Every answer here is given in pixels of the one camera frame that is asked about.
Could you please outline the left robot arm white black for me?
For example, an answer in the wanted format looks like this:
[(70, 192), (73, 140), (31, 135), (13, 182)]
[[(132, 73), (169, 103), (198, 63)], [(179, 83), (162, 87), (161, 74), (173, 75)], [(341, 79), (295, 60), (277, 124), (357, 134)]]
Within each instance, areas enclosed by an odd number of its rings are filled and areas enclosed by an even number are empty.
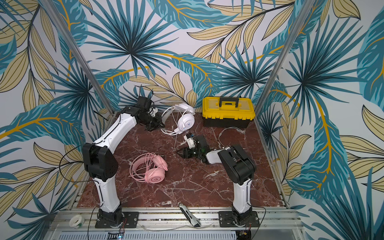
[(160, 127), (162, 123), (157, 108), (128, 106), (100, 138), (83, 146), (85, 170), (97, 187), (103, 213), (115, 213), (121, 206), (115, 183), (119, 167), (114, 157), (117, 146), (136, 125), (145, 125), (152, 130)]

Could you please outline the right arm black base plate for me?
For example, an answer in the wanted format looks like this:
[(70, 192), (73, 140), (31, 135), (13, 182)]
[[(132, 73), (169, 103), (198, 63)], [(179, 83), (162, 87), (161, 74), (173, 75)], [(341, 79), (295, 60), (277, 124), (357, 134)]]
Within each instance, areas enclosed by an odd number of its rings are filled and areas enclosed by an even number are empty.
[(259, 227), (260, 218), (257, 212), (247, 211), (239, 214), (236, 211), (220, 211), (219, 224), (221, 228)]

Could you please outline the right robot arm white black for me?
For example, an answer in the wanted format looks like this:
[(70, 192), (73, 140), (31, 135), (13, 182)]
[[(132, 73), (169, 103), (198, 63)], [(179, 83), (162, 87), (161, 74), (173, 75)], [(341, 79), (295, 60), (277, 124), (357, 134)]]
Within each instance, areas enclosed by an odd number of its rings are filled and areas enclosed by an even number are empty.
[(188, 146), (178, 150), (178, 155), (184, 159), (196, 158), (206, 165), (222, 164), (234, 184), (233, 211), (240, 216), (250, 213), (250, 190), (256, 165), (246, 151), (240, 145), (212, 150), (203, 135), (186, 134), (184, 140)]

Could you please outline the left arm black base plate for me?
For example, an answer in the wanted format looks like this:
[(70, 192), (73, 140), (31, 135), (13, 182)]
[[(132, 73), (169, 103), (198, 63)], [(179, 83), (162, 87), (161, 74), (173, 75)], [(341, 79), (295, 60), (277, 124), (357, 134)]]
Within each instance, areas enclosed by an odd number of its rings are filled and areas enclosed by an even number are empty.
[(139, 212), (107, 213), (99, 210), (95, 228), (96, 229), (104, 229), (104, 228), (135, 229), (138, 224), (138, 219), (139, 219)]

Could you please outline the white grey headphones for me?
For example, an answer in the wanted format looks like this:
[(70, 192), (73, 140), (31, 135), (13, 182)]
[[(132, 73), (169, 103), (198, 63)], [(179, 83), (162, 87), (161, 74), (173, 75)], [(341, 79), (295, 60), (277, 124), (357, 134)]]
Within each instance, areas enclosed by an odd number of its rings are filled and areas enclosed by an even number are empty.
[(167, 108), (162, 113), (162, 122), (165, 123), (169, 116), (173, 115), (173, 112), (181, 113), (181, 117), (177, 122), (177, 128), (173, 131), (166, 130), (165, 128), (161, 128), (162, 133), (169, 136), (180, 135), (183, 132), (191, 129), (195, 124), (195, 109), (185, 103), (177, 104), (172, 107)]

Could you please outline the pink headphones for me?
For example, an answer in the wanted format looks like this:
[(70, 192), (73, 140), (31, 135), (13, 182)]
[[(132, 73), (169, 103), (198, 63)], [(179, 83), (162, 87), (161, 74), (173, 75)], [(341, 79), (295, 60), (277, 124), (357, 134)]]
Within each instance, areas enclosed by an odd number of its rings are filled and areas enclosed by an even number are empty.
[(145, 153), (135, 158), (130, 166), (130, 177), (137, 182), (157, 184), (165, 179), (168, 164), (155, 153)]

